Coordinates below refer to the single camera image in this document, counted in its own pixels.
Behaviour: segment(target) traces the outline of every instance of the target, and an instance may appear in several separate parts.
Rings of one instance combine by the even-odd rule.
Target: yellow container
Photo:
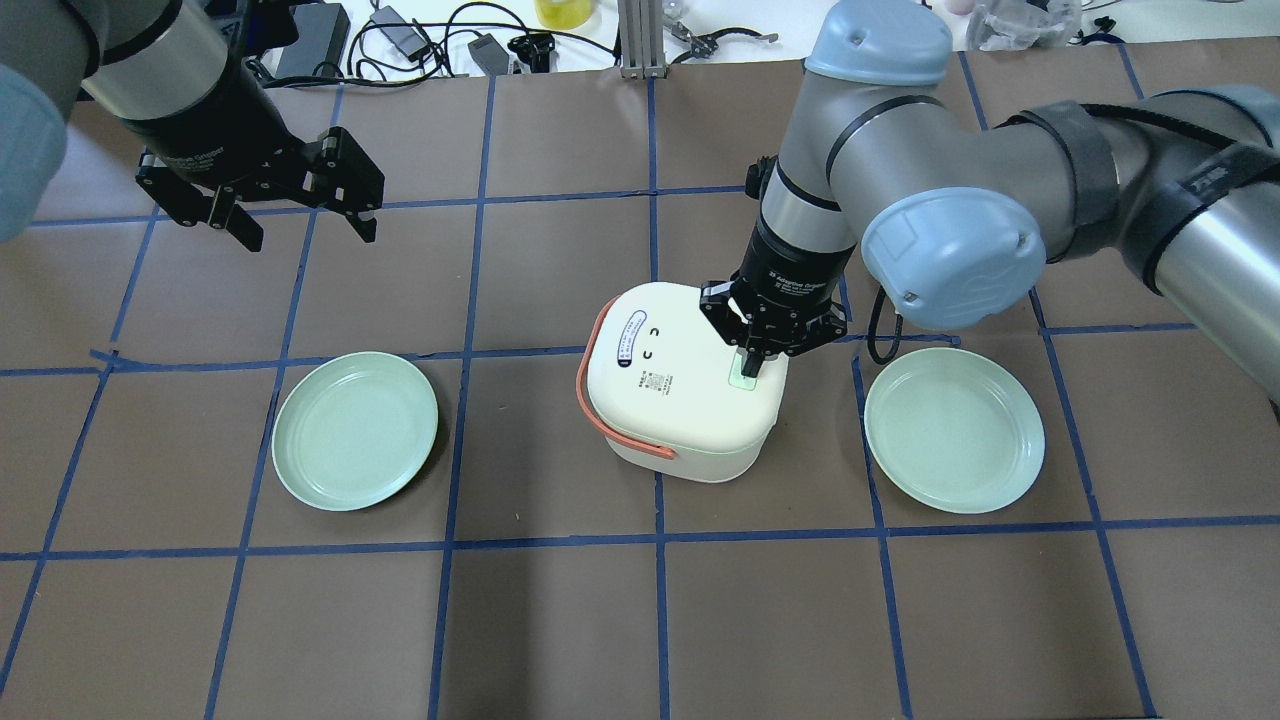
[[[591,17],[591,0],[535,0],[538,19],[550,29],[570,29]]]

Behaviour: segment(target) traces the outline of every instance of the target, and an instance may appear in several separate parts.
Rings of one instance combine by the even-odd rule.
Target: white box
[[[741,375],[741,355],[698,307],[696,287],[648,283],[595,320],[577,372],[582,413],[625,460],[704,483],[751,466],[778,419],[787,357]]]

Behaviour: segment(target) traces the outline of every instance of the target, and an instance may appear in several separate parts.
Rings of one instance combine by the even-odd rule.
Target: orange handle
[[[653,445],[652,442],[644,442],[634,437],[627,437],[604,424],[604,420],[595,414],[595,409],[591,407],[590,401],[586,400],[586,363],[591,357],[591,350],[595,350],[595,340],[600,337],[600,325],[604,324],[604,315],[609,311],[609,307],[613,307],[613,304],[617,302],[617,297],[611,300],[604,309],[600,310],[600,314],[595,316],[595,327],[591,328],[591,338],[586,341],[586,352],[582,354],[582,361],[577,365],[577,405],[582,409],[582,414],[586,415],[586,419],[595,425],[595,429],[600,430],[600,434],[622,447],[637,450],[655,457],[662,457],[663,460],[675,460],[675,450],[664,445]]]

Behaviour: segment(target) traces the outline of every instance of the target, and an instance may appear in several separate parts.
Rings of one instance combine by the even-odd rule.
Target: white plate
[[[438,424],[431,383],[410,361],[344,355],[308,373],[285,398],[271,461],[284,488],[312,507],[369,507],[417,474]]]
[[[888,364],[867,393],[872,455],[902,492],[950,512],[1014,502],[1044,461],[1027,389],[980,355],[929,347]]]

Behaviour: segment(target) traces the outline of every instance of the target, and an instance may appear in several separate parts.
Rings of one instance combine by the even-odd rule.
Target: clear plastic bag
[[[980,0],[969,18],[969,50],[1025,50],[1066,45],[1080,29],[1080,0]]]

